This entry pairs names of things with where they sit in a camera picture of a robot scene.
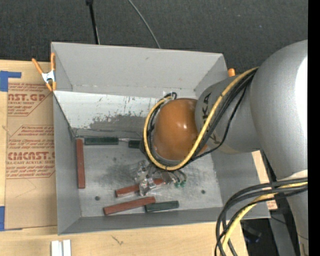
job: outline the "yellow cable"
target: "yellow cable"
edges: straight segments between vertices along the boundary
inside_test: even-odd
[[[283,186],[280,186],[279,188],[293,188],[293,187],[299,187],[299,186],[304,186],[304,185],[307,185],[308,182],[300,182],[300,183],[294,183],[294,184],[288,184],[288,185],[283,185]],[[267,198],[270,198],[272,197],[273,195],[275,195],[277,193],[270,193],[270,194],[264,194],[264,195],[260,195],[258,196],[256,199],[254,199],[252,201],[252,203],[254,202],[258,202],[260,200],[264,200],[264,199],[267,199]],[[232,222],[232,224],[230,225],[228,231],[225,233],[224,235],[224,239],[223,239],[223,242],[222,242],[222,248],[223,250],[226,249],[227,247],[227,243],[230,239],[230,236],[232,234],[232,232],[234,231],[234,229],[236,228],[237,224],[240,222],[240,220],[247,214],[247,212],[249,212],[253,207],[255,207],[258,203],[255,203],[255,204],[252,204],[252,205],[249,205],[248,207],[244,208],[241,212],[239,212],[239,214],[235,217],[234,221]]]
[[[192,149],[190,150],[190,152],[188,153],[188,155],[185,157],[185,159],[183,161],[181,161],[179,164],[175,165],[175,166],[166,166],[163,165],[162,163],[158,162],[154,156],[152,155],[149,145],[148,145],[148,140],[147,140],[147,130],[148,130],[148,124],[149,124],[149,120],[151,118],[151,115],[153,114],[153,112],[155,111],[155,109],[161,105],[165,100],[167,100],[168,98],[162,99],[160,100],[155,106],[153,106],[153,108],[151,109],[151,111],[149,112],[148,116],[146,117],[145,123],[144,123],[144,128],[143,128],[143,143],[144,143],[144,148],[145,151],[149,157],[149,159],[151,160],[151,162],[153,162],[158,168],[167,170],[167,171],[175,171],[180,169],[181,167],[183,167],[189,160],[190,158],[193,156],[194,152],[197,150],[201,140],[203,139],[203,136],[205,134],[205,132],[207,131],[207,128],[220,104],[220,102],[222,101],[222,99],[224,98],[224,96],[242,79],[244,78],[247,74],[249,74],[250,72],[256,70],[257,67],[254,67],[252,69],[249,69],[248,71],[242,73],[241,75],[239,75],[237,78],[235,78],[225,89],[224,91],[221,93],[221,95],[218,97],[218,99],[216,100],[216,102],[214,103],[207,120],[205,121]]]

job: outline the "cable bundle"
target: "cable bundle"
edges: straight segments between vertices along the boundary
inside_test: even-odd
[[[225,256],[225,249],[227,244],[234,256],[237,255],[231,241],[230,235],[236,225],[240,222],[242,217],[250,211],[254,206],[261,202],[267,202],[274,199],[287,198],[308,190],[308,178],[298,178],[291,180],[275,181],[271,183],[259,184],[245,188],[234,194],[224,205],[221,211],[215,228],[215,235],[217,243],[214,249],[214,255],[217,256],[217,249],[219,248],[220,255]],[[255,198],[252,202],[239,209],[230,219],[227,224],[227,211],[234,205],[244,200]]]

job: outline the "cardboard sheet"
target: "cardboard sheet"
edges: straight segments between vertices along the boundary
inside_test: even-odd
[[[0,70],[21,72],[7,92],[4,227],[56,225],[53,95],[31,61],[1,61]]]

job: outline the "dark green bar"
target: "dark green bar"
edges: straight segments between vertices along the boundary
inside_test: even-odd
[[[140,140],[129,140],[129,148],[131,149],[139,149],[140,148]]]
[[[144,209],[147,213],[172,210],[176,208],[179,208],[178,201],[156,202],[144,206]]]
[[[84,138],[85,145],[118,145],[117,137],[87,137]]]

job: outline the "orange ball joint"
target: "orange ball joint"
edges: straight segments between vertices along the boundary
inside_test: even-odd
[[[166,103],[154,123],[152,145],[154,151],[170,161],[181,161],[191,151],[198,130],[195,121],[197,100],[179,98]]]

